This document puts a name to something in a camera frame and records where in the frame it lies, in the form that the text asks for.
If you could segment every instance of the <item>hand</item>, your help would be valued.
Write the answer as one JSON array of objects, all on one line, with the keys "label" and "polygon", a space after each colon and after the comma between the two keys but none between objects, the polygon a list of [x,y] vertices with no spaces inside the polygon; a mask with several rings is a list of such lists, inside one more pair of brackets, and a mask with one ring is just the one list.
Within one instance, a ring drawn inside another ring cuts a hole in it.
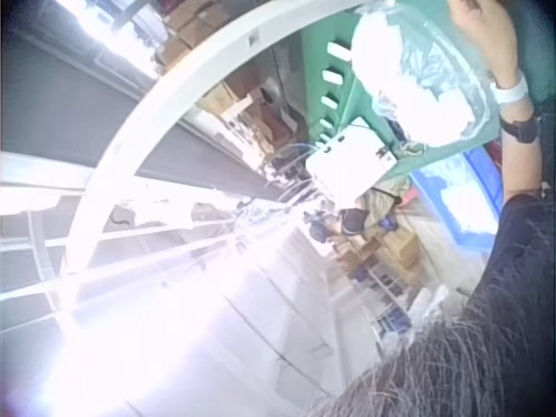
[{"label": "hand", "polygon": [[518,47],[515,28],[496,0],[447,0],[453,22],[480,49],[502,89],[518,84]]}]

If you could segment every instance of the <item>blue plastic bin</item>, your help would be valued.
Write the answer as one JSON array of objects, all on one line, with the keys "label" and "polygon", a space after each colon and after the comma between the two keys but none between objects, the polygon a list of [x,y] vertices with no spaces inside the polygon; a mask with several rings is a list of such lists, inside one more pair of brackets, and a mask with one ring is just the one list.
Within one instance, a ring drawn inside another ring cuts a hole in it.
[{"label": "blue plastic bin", "polygon": [[[463,156],[469,172],[473,173],[473,177],[485,195],[494,217],[496,220],[499,220],[504,196],[502,178],[493,160],[482,147],[463,152],[460,156]],[[471,233],[461,229],[457,220],[442,201],[440,192],[447,187],[447,183],[443,178],[439,176],[425,176],[420,169],[415,170],[411,177],[423,198],[436,215],[446,224],[459,246],[480,252],[490,252],[493,249],[494,235]]]}]

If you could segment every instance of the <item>black wristwatch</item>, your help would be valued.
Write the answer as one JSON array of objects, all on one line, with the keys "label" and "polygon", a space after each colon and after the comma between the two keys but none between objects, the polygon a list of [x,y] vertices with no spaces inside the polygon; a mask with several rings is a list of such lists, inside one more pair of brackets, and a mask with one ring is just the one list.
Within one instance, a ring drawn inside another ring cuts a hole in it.
[{"label": "black wristwatch", "polygon": [[506,133],[514,136],[519,143],[532,143],[537,137],[540,137],[541,120],[542,117],[536,114],[533,114],[526,122],[508,123],[501,117],[500,126]]}]

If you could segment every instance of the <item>cardboard box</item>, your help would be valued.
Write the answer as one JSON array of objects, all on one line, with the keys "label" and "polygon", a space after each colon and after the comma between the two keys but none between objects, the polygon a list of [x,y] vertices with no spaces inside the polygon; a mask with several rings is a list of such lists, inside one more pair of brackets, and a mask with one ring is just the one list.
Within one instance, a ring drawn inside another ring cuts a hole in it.
[{"label": "cardboard box", "polygon": [[220,29],[229,20],[228,12],[220,3],[212,4],[200,11],[198,16],[213,29]]},{"label": "cardboard box", "polygon": [[203,8],[213,3],[213,0],[186,0],[164,18],[164,22],[176,32],[192,21]]},{"label": "cardboard box", "polygon": [[419,259],[419,238],[415,233],[399,226],[395,232],[383,237],[390,255],[405,269]]},{"label": "cardboard box", "polygon": [[201,109],[219,116],[238,101],[239,99],[228,88],[226,83],[219,83],[205,97],[199,100],[197,105]]},{"label": "cardboard box", "polygon": [[166,70],[172,67],[186,56],[191,48],[186,45],[182,39],[172,36],[165,44],[164,50],[158,53],[160,61],[166,66]]},{"label": "cardboard box", "polygon": [[202,41],[207,39],[210,35],[214,33],[208,23],[199,17],[196,17],[191,22],[186,24],[177,35],[190,47],[195,48]]}]

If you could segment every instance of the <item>white wristband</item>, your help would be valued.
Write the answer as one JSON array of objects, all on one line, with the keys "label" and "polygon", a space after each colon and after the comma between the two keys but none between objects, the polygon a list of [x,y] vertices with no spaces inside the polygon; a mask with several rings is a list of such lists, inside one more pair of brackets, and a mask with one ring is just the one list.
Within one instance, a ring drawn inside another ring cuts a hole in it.
[{"label": "white wristband", "polygon": [[527,80],[520,70],[518,70],[518,76],[520,78],[520,82],[512,89],[499,89],[496,87],[496,83],[490,84],[494,99],[498,104],[514,103],[527,95],[529,92]]}]

